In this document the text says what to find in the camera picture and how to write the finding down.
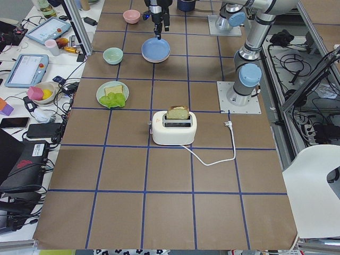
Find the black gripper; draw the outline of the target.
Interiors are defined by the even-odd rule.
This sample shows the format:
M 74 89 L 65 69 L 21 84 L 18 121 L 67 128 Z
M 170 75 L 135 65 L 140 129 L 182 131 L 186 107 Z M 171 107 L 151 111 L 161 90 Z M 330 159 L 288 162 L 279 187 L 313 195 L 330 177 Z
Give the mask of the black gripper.
M 151 17 L 154 26 L 154 33 L 158 40 L 162 39 L 162 29 L 164 25 L 165 31 L 169 31 L 169 6 L 172 5 L 172 0 L 144 0 L 148 10 L 142 15 L 143 20 Z

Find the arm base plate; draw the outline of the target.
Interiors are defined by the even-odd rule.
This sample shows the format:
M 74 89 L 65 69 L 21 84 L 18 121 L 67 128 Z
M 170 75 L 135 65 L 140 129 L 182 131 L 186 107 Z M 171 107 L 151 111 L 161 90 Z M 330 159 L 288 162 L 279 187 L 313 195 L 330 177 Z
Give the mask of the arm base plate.
M 220 15 L 209 15 L 208 24 L 210 35 L 212 36 L 228 36 L 240 37 L 242 36 L 240 26 L 230 26 L 228 20 Z
M 238 95 L 234 91 L 234 82 L 217 81 L 217 91 L 221 113 L 261 114 L 257 91 L 254 88 L 247 96 Z

